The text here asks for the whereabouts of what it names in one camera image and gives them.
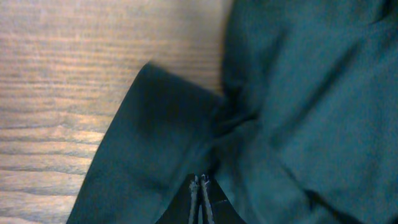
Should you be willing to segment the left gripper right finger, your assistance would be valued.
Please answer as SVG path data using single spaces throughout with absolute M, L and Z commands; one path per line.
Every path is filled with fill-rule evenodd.
M 203 224 L 246 224 L 215 179 L 203 174 L 200 187 Z

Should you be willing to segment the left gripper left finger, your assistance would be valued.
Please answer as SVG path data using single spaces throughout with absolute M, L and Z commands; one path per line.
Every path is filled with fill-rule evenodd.
M 198 224 L 199 178 L 188 174 L 155 224 Z

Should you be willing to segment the black t-shirt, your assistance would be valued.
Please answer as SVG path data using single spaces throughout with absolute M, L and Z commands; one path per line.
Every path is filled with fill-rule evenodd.
M 235 1 L 217 96 L 145 64 L 68 223 L 156 223 L 188 174 L 246 223 L 397 222 L 397 2 Z

